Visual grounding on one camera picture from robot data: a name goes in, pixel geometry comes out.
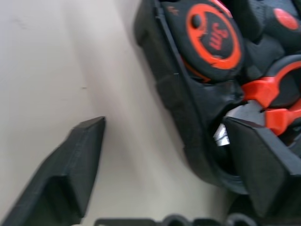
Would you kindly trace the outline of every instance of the red handle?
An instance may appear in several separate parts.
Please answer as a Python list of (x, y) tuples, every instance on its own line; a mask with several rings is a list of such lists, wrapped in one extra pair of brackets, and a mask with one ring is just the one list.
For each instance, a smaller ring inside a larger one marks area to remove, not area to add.
[(297, 119), (301, 118), (301, 99), (290, 109), (273, 109), (266, 111), (266, 127), (277, 136), (281, 135)]
[(291, 55), (275, 62), (266, 77), (242, 86), (245, 101), (257, 100), (263, 108), (268, 108), (279, 95), (281, 80), (291, 71), (301, 68), (301, 55)]

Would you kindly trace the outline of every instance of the red plastic part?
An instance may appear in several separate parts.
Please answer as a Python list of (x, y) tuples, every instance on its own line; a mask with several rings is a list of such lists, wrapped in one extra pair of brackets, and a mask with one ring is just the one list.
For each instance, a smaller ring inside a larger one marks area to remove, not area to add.
[(280, 8), (274, 9), (274, 14), (279, 23), (290, 30), (297, 30), (299, 25), (295, 17)]
[(267, 110), (266, 127), (279, 136), (298, 118), (301, 118), (301, 99), (290, 109)]
[(263, 108), (268, 108), (272, 101), (279, 94), (279, 84), (285, 75), (290, 71), (301, 68), (301, 61), (288, 64), (282, 68), (276, 75), (264, 77), (256, 81), (249, 82), (242, 86), (245, 92), (245, 101), (257, 100)]

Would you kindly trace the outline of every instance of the tool case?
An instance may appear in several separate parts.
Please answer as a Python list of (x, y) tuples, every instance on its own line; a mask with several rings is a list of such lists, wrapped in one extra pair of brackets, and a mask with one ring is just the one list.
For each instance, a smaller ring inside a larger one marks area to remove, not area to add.
[[(164, 106), (184, 142), (187, 161), (202, 180), (238, 194), (248, 194), (260, 216), (297, 217), (301, 214), (300, 131), (282, 137), (249, 121), (226, 117), (243, 102), (236, 79), (203, 83), (187, 70), (171, 28), (166, 4), (185, 0), (143, 0), (134, 24)], [(225, 12), (217, 1), (209, 2)], [(178, 13), (181, 7), (170, 7)], [(229, 145), (218, 146), (214, 133), (224, 123)]]

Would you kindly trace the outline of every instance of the black plastic piece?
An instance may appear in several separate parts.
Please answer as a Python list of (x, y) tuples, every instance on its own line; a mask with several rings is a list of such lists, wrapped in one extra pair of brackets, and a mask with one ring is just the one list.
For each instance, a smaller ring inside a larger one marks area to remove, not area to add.
[(280, 82), (279, 95), (270, 104), (269, 108), (289, 108), (296, 103), (300, 98), (300, 90), (293, 76), (287, 74)]
[(301, 159), (271, 130), (227, 117), (232, 156), (260, 217), (301, 215)]
[(290, 127), (279, 138), (293, 153), (301, 158), (301, 127)]
[(184, 152), (192, 170), (204, 181), (245, 194), (239, 177), (223, 170), (214, 155), (220, 148), (213, 135), (222, 117), (243, 99), (238, 82), (202, 84), (188, 75), (158, 0), (141, 2), (134, 29), (136, 41), (156, 79), (161, 100), (184, 142)]
[(301, 219), (299, 217), (296, 218), (261, 218), (259, 217), (253, 206), (252, 202), (247, 195), (240, 195), (231, 205), (229, 214), (233, 213), (241, 213), (253, 219), (261, 226), (299, 226), (301, 225)]
[(179, 215), (166, 217), (162, 222), (151, 219), (99, 219), (94, 226), (258, 226), (250, 217), (244, 214), (231, 214), (224, 224), (212, 219), (195, 219), (190, 222)]
[(227, 6), (242, 35), (253, 42), (260, 39), (264, 29), (266, 5), (257, 0), (231, 0)]
[(41, 164), (2, 226), (71, 226), (85, 216), (105, 118), (80, 123)]
[(245, 39), (245, 45), (246, 60), (242, 84), (263, 77), (272, 64), (285, 55), (281, 44), (268, 35), (264, 35), (257, 43)]

